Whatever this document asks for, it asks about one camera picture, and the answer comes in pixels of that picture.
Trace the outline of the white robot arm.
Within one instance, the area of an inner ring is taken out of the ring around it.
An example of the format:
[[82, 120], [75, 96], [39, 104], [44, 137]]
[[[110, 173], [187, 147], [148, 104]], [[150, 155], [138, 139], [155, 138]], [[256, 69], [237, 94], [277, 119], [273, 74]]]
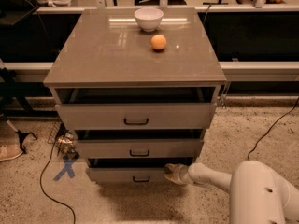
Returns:
[[230, 224], [286, 224], [299, 220], [299, 190], [269, 166], [243, 161], [233, 173], [197, 162], [167, 164], [164, 176], [179, 185], [213, 185], [229, 194]]

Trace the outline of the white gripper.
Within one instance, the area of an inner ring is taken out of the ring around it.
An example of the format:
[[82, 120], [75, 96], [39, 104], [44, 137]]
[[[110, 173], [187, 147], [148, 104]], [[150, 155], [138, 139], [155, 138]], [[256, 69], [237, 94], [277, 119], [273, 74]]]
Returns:
[[190, 184], [191, 180], [188, 174], [188, 166], [186, 165], [182, 165], [182, 164], [172, 164], [172, 163], [168, 163], [165, 167], [164, 167], [164, 177], [175, 184], [179, 184], [179, 185], [186, 185], [186, 184]]

